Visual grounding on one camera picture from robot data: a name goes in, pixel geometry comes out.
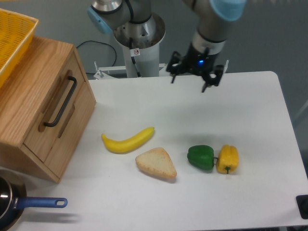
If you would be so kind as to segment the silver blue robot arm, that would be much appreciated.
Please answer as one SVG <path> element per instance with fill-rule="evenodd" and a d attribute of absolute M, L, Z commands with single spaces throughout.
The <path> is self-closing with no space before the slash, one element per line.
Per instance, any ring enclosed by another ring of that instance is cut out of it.
<path fill-rule="evenodd" d="M 166 71 L 175 78 L 190 73 L 200 76 L 203 89 L 218 86 L 227 69 L 215 60 L 240 19 L 244 0 L 187 0 L 185 4 L 199 17 L 188 51 L 174 51 Z M 128 77 L 156 77 L 159 74 L 159 45 L 166 27 L 153 13 L 149 0 L 94 0 L 87 10 L 95 27 L 112 33 L 121 45 Z"/>

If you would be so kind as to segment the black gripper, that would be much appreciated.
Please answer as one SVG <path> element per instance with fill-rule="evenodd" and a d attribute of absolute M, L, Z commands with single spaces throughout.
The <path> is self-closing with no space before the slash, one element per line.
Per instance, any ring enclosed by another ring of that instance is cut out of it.
<path fill-rule="evenodd" d="M 224 65 L 216 65 L 214 68 L 214 63 L 219 52 L 216 54 L 209 54 L 209 52 L 210 50 L 208 48 L 206 48 L 203 53 L 199 52 L 193 46 L 193 43 L 190 44 L 185 57 L 181 56 L 177 51 L 174 51 L 166 68 L 166 71 L 172 76 L 171 83 L 174 83 L 176 76 L 190 73 L 202 77 L 204 81 L 202 93 L 204 93 L 207 88 L 212 86 L 217 87 L 224 74 Z"/>

